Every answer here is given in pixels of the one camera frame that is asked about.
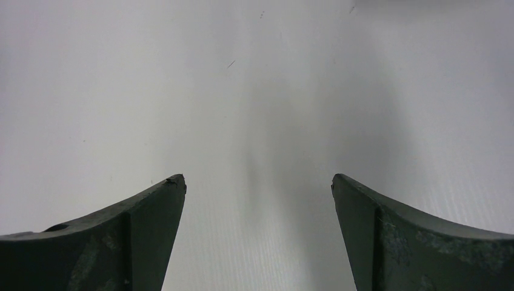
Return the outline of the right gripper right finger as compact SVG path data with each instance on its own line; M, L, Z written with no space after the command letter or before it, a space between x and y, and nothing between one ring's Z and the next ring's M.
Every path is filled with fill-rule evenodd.
M337 174L332 195L358 290L512 290L513 236L438 218Z

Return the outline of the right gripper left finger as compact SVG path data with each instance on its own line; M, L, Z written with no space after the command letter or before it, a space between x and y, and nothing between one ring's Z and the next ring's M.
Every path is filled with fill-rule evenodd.
M1 289L161 290L186 191L177 174L43 232L1 236Z

